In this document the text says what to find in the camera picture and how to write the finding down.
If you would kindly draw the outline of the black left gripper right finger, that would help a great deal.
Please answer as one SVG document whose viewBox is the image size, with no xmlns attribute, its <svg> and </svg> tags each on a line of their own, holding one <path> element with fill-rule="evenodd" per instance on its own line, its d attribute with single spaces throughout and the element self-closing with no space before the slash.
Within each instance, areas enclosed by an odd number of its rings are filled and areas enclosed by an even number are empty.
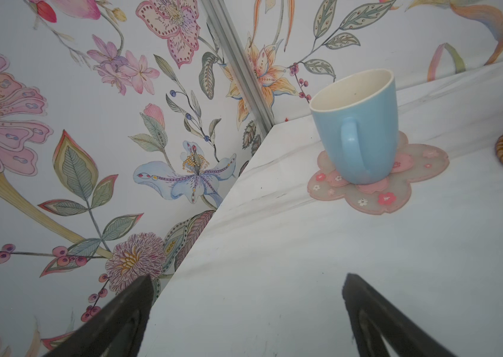
<svg viewBox="0 0 503 357">
<path fill-rule="evenodd" d="M 349 273 L 342 296 L 360 356 L 453 356 L 361 276 Z"/>
</svg>

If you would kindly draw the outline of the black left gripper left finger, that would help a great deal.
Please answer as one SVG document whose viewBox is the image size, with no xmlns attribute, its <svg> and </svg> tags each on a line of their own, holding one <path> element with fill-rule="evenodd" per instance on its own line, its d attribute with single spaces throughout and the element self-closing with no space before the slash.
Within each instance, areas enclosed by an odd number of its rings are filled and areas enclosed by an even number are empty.
<svg viewBox="0 0 503 357">
<path fill-rule="evenodd" d="M 153 304 L 148 275 L 137 278 L 48 356 L 130 356 L 140 351 Z"/>
</svg>

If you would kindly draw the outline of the light blue cup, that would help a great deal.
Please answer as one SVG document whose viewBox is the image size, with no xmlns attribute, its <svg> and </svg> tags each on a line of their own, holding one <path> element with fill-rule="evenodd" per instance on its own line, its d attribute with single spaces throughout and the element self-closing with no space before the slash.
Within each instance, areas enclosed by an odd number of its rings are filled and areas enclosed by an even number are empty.
<svg viewBox="0 0 503 357">
<path fill-rule="evenodd" d="M 399 142 L 394 73 L 371 69 L 318 92 L 309 104 L 324 149 L 342 178 L 373 184 L 386 178 Z"/>
</svg>

